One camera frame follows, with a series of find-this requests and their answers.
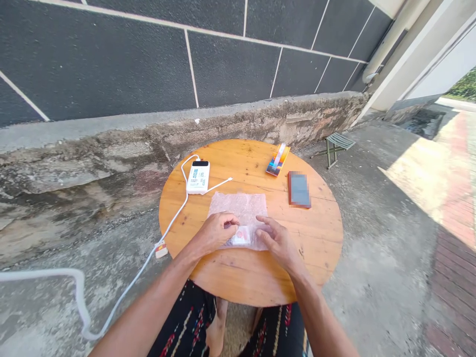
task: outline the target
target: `table top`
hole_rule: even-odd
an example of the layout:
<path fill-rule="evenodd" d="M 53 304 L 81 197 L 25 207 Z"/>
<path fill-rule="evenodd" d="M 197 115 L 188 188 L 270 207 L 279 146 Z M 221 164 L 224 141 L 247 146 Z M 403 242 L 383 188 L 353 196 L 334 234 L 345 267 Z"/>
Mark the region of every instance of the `table top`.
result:
<path fill-rule="evenodd" d="M 268 216 L 287 227 L 307 269 L 323 285 L 339 260 L 343 227 L 339 206 L 322 177 L 304 160 L 289 153 L 278 177 L 265 173 L 278 147 L 254 140 L 217 141 L 194 151 L 210 162 L 209 187 L 229 181 L 205 195 L 189 195 L 165 238 L 175 258 L 202 226 L 215 192 L 264 193 Z M 185 200 L 185 180 L 180 167 L 172 171 L 162 191 L 159 223 L 162 234 Z M 190 160 L 184 171 L 188 177 Z M 288 172 L 307 174 L 312 208 L 289 206 Z M 221 249 L 201 259 L 190 278 L 218 297 L 251 306 L 284 305 L 297 300 L 289 275 L 267 251 L 245 248 Z"/>

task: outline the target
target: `patterned pants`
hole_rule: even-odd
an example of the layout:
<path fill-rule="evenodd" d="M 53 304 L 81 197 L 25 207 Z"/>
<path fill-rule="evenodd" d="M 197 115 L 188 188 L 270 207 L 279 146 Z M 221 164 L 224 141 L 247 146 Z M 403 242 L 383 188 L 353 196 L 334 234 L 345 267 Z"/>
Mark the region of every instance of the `patterned pants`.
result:
<path fill-rule="evenodd" d="M 188 280 L 148 356 L 208 356 L 206 329 L 215 312 L 216 297 Z M 293 303 L 263 309 L 240 357 L 307 357 L 308 350 L 301 311 Z"/>

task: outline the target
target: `green plant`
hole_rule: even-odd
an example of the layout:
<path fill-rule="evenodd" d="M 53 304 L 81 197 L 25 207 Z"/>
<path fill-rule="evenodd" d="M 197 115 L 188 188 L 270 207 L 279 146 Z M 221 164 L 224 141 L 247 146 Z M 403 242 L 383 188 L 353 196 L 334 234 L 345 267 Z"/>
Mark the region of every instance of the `green plant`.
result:
<path fill-rule="evenodd" d="M 448 94 L 476 102 L 476 67 L 451 87 Z"/>

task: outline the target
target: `bubble wrap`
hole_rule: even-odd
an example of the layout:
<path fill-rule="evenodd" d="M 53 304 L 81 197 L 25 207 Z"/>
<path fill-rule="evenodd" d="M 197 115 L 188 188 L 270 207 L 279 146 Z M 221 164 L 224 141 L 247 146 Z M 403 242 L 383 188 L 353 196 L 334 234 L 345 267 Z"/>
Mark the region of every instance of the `bubble wrap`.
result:
<path fill-rule="evenodd" d="M 231 237 L 220 249 L 249 248 L 253 250 L 267 250 L 266 245 L 256 235 L 258 228 L 269 231 L 267 225 L 256 219 L 256 215 L 268 215 L 265 194 L 224 194 L 216 192 L 212 197 L 208 216 L 223 211 L 234 213 L 239 219 L 240 228 L 237 234 Z"/>

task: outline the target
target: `forearm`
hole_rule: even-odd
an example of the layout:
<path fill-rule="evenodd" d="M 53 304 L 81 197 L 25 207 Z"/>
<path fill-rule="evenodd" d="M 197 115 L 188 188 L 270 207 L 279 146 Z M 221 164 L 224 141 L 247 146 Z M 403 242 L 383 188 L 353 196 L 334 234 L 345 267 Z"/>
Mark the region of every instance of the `forearm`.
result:
<path fill-rule="evenodd" d="M 145 294 L 122 314 L 89 356 L 147 356 L 200 257 L 193 247 L 186 246 Z"/>
<path fill-rule="evenodd" d="M 312 351 L 325 357 L 358 357 L 345 331 L 303 266 L 290 273 Z"/>

